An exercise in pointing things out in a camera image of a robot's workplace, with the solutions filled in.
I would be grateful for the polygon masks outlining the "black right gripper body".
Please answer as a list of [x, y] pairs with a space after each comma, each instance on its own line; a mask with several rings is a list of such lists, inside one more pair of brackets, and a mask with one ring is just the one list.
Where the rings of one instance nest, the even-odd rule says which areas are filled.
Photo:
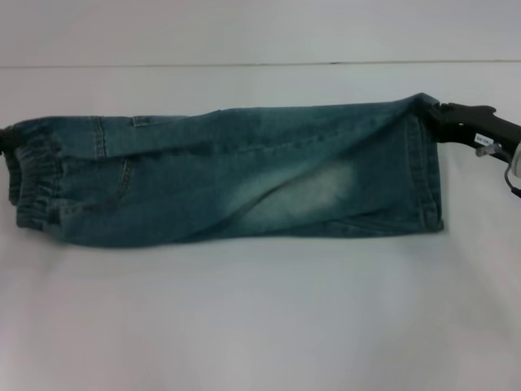
[[514, 152], [521, 142], [521, 125], [495, 115], [490, 106], [466, 106], [456, 103], [441, 105], [441, 142], [478, 147], [500, 144]]

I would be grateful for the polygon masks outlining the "blue denim shorts with embroidery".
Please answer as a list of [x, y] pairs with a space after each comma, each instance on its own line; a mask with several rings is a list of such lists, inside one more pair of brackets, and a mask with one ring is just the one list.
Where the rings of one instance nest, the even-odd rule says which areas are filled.
[[430, 103], [21, 121], [9, 200], [19, 227], [96, 248], [435, 233], [439, 160], [420, 118]]

